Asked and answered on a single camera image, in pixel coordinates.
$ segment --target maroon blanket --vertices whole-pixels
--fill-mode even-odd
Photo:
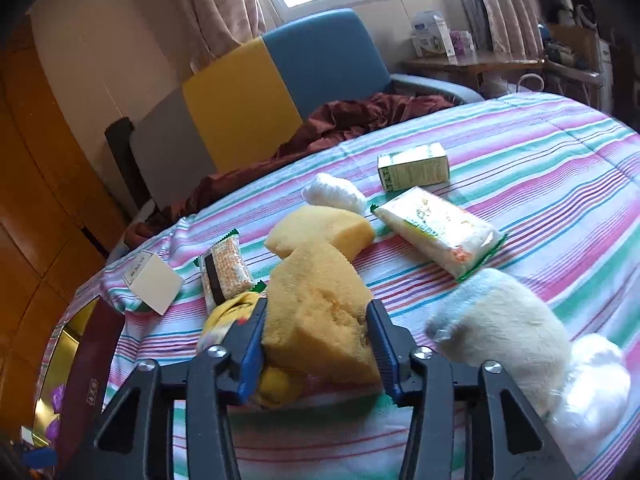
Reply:
[[[197,213],[242,186],[308,155],[322,152],[344,140],[452,106],[444,97],[437,95],[408,97],[383,93],[362,101],[332,101],[322,105],[270,159],[248,168],[206,176],[186,200],[165,207],[146,222],[129,226],[125,243],[131,249],[136,248],[171,227],[181,217]]]

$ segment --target small box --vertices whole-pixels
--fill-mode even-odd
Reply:
[[[447,22],[435,10],[418,12],[411,21],[414,30],[414,47],[428,54],[455,56]]]
[[[378,157],[378,174],[385,191],[429,186],[449,180],[449,159],[439,142]]]
[[[129,290],[160,316],[180,292],[184,279],[160,256],[141,251],[133,266],[124,274]]]

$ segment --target sponge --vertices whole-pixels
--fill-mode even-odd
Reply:
[[[340,251],[303,244],[271,271],[266,292],[262,346],[271,364],[335,383],[380,380],[366,336],[372,294]]]
[[[369,221],[356,213],[321,205],[303,205],[273,227],[264,246],[284,259],[302,244],[325,241],[352,262],[375,237]]]

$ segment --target table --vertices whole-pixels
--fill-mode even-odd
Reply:
[[[279,259],[264,249],[271,227],[302,203],[319,171],[350,179],[370,203],[385,195],[377,155],[441,142],[450,184],[431,187],[510,233],[490,261],[554,309],[571,338],[599,332],[619,345],[633,380],[619,427],[574,463],[581,480],[604,480],[640,425],[640,136],[577,102],[545,93],[510,94],[398,124],[300,160],[238,190],[107,266],[78,290],[62,323],[96,294],[125,313],[107,401],[143,358],[189,359],[206,319],[194,257],[232,228],[257,279]],[[424,320],[456,286],[452,277],[372,215],[376,240],[354,262],[394,323],[418,344]],[[139,250],[155,251],[186,280],[167,313],[140,312],[122,274]],[[43,369],[55,345],[54,332]],[[464,431],[457,413],[454,476],[462,478]],[[243,480],[397,478],[411,412],[376,387],[315,385],[288,410],[230,414]],[[175,407],[174,471],[186,478],[184,403]]]
[[[506,72],[511,70],[533,70],[542,68],[545,60],[523,58],[513,54],[478,51],[464,56],[425,56],[405,62],[404,68],[414,75],[430,76],[433,72],[453,73],[463,79],[463,83],[479,90],[483,72]]]

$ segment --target bed sheet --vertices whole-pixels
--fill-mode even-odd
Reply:
[[[300,190],[324,171],[348,178],[380,204],[385,194],[379,153],[440,142],[450,182],[431,186],[447,200],[507,231],[489,266],[539,295],[571,338],[599,332],[619,345],[632,375],[620,425],[586,456],[572,457],[582,480],[606,478],[640,424],[640,136],[597,110],[544,93],[512,94],[443,110],[340,145],[266,176],[149,240],[138,250],[158,253],[186,280],[164,316],[141,312],[122,274],[137,251],[111,264],[79,289],[65,319],[100,294],[125,313],[110,371],[106,402],[137,361],[189,359],[206,320],[194,258],[233,228],[255,278],[268,280],[279,258],[263,241],[271,227],[300,206]],[[376,240],[354,266],[394,323],[426,341],[424,321],[456,286],[373,215]],[[461,412],[456,412],[453,478],[463,476]],[[377,388],[311,388],[287,410],[230,414],[238,464],[248,479],[391,479],[402,462],[411,411]],[[184,404],[176,403],[174,472],[188,477]]]

